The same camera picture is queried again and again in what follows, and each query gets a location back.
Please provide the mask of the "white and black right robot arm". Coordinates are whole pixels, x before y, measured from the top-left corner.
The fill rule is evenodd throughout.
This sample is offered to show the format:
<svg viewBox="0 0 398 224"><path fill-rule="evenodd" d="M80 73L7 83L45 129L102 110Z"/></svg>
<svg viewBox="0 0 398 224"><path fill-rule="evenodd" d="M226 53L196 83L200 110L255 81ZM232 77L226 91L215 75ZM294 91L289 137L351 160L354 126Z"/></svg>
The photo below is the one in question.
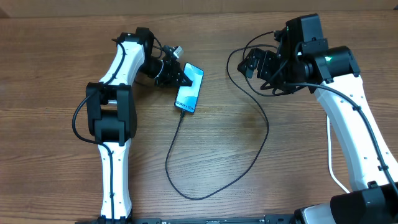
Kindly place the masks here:
<svg viewBox="0 0 398 224"><path fill-rule="evenodd" d="M274 96L303 88L329 118L349 172L351 192L300 208L291 223L396 223L397 161L368 105L359 65L346 47L331 48L318 14L296 17L274 31L275 51L247 44L238 71L263 80Z"/></svg>

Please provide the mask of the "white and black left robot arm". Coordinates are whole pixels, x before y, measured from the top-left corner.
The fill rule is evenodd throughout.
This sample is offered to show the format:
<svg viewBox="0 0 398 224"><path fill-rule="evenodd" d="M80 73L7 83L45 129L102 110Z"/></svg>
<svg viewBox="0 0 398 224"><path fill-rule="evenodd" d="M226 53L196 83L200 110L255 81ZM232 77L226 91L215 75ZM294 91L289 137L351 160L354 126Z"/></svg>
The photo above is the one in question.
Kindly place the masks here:
<svg viewBox="0 0 398 224"><path fill-rule="evenodd" d="M157 45L165 55L152 55L155 35L145 27L123 32L114 39L115 58L106 75L86 86L88 128L101 155L103 204L95 223L130 223L129 150L137 131L137 113L132 86L138 73L154 80L155 86L190 86L178 59L181 46Z"/></svg>

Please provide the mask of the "Samsung Galaxy smartphone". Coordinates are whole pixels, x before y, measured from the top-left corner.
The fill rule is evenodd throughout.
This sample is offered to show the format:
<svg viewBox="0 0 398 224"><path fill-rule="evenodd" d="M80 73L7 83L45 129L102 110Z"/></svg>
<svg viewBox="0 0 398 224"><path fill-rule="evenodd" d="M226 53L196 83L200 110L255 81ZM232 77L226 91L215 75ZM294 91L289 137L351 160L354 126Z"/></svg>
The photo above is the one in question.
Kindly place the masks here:
<svg viewBox="0 0 398 224"><path fill-rule="evenodd" d="M184 66L184 73L192 81L191 86L181 86L175 99L175 106L189 113L194 113L198 101L204 71L190 63Z"/></svg>

